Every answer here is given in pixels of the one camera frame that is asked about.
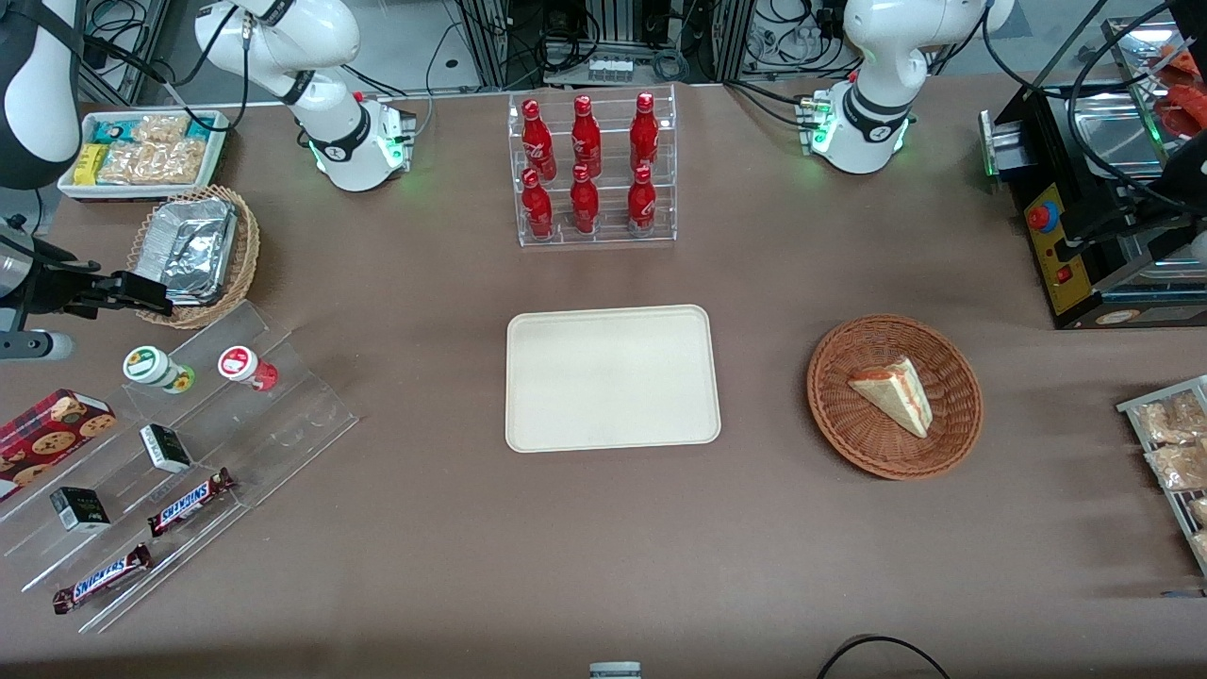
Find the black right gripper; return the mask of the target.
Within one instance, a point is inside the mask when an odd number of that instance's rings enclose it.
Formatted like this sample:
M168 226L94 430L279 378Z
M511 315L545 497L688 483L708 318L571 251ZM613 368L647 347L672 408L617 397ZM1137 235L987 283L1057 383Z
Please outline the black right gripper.
M19 288L19 309L23 314L70 314L78 318L95 320L103 308L115 308L100 287L117 287L117 302L128 308L170 317L174 304L167 287L136 273L99 274L103 267L95 261L78 263L76 254L46 241L34 241L30 275Z

